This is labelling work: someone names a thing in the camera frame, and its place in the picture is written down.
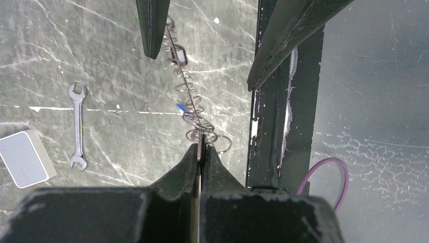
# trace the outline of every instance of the coil spring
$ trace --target coil spring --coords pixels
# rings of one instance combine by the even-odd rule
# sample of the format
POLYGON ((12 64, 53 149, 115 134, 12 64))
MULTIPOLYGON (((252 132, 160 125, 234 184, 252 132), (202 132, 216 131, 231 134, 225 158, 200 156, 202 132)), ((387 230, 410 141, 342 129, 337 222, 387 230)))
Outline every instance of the coil spring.
POLYGON ((168 63, 170 66, 175 67, 173 73, 183 80, 183 83, 177 85, 175 90, 186 96, 186 99, 177 100, 184 108, 184 113, 182 115, 183 121, 186 124, 190 125, 193 129, 189 130, 186 133, 186 138, 193 142, 198 143, 200 130, 205 134, 205 143, 213 144, 219 137, 225 138, 228 140, 228 147, 225 150, 218 151, 219 154, 225 153, 231 149, 232 141, 229 137, 225 135, 218 135, 215 132, 215 127, 208 120, 203 118, 200 114, 204 111, 204 107, 200 105, 202 97, 198 94, 198 91, 194 88, 192 82, 192 76, 189 70, 187 69, 188 61, 186 58, 185 49, 175 44, 177 39, 171 36, 171 33, 175 31, 174 21, 170 16, 167 18, 167 24, 165 26, 164 37, 162 46, 167 52, 171 54, 171 57, 168 58, 168 63))

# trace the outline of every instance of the white router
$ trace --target white router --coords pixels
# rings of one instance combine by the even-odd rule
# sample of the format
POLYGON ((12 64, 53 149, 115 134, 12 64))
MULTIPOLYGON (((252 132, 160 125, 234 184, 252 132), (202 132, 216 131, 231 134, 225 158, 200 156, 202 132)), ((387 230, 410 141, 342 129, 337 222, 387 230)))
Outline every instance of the white router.
POLYGON ((34 129, 1 138, 0 156, 19 188, 46 181, 57 174, 34 129))

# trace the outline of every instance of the black metal bar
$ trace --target black metal bar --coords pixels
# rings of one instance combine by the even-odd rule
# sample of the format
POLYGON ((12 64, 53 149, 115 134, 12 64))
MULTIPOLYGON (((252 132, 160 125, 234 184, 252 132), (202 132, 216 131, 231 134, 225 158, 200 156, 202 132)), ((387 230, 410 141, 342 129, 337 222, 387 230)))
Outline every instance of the black metal bar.
POLYGON ((136 0, 145 56, 156 59, 161 49, 170 0, 136 0))
POLYGON ((319 89, 324 26, 298 46, 296 72, 291 81, 289 132, 280 166, 280 187, 296 193, 309 170, 319 89))
MULTIPOLYGON (((276 1, 260 0, 256 55, 275 5, 276 1)), ((295 192, 308 171, 322 44, 323 28, 298 46, 291 87, 291 60, 288 57, 259 89, 253 91, 246 174, 248 188, 295 192), (286 116, 288 100, 291 110, 286 116), (288 123, 289 131, 285 132, 288 123)))
MULTIPOLYGON (((256 53, 263 39, 276 0, 260 0, 256 53)), ((252 93, 246 186, 278 188, 281 148, 289 80, 289 61, 283 62, 270 78, 252 93)))
POLYGON ((261 87, 290 52, 353 0, 278 0, 247 79, 261 87))

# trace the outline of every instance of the wrench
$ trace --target wrench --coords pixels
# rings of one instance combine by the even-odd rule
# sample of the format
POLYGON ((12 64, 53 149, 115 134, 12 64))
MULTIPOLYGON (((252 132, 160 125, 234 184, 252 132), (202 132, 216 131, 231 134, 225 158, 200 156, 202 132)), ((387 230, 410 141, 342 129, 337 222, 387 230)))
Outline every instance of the wrench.
POLYGON ((83 139, 82 139, 82 102, 87 94, 87 88, 84 86, 80 93, 76 93, 74 89, 76 83, 72 84, 68 90, 71 102, 73 102, 74 111, 74 153, 70 158, 70 167, 73 168, 74 163, 80 164, 80 171, 84 171, 87 167, 87 159, 83 154, 83 139))

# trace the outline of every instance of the marble floor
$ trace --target marble floor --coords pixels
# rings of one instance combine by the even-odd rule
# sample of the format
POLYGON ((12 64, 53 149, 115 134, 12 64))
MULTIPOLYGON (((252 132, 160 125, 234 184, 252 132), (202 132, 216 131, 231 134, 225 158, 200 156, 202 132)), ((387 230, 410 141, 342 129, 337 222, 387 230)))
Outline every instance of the marble floor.
MULTIPOLYGON (((1 0, 0 137, 36 129, 57 170, 19 189, 0 163, 0 232, 17 203, 38 187, 146 186, 186 152, 188 126, 175 106, 180 81, 143 54, 134 1, 1 0), (88 87, 83 140, 89 165, 71 169, 74 126, 68 88, 88 87)), ((257 1, 171 2, 205 116, 232 149, 221 155, 244 183, 257 1)), ((225 144, 216 144, 222 149, 225 144)))
MULTIPOLYGON (((146 186, 182 158, 190 143, 175 106, 180 81, 165 55, 143 55, 134 1, 0 3, 0 137, 36 129, 58 172, 18 189, 0 163, 0 233, 17 203, 38 187, 146 186), (73 82, 89 89, 83 173, 68 165, 73 82)), ((173 0, 169 12, 205 117, 233 141, 221 159, 241 183, 257 5, 173 0)), ((312 163, 337 156, 349 166, 349 191, 337 214, 347 242, 429 237, 427 12, 422 0, 355 0, 325 26, 312 163)), ((340 170, 327 165, 311 178, 310 194, 334 204, 339 181, 340 170)))

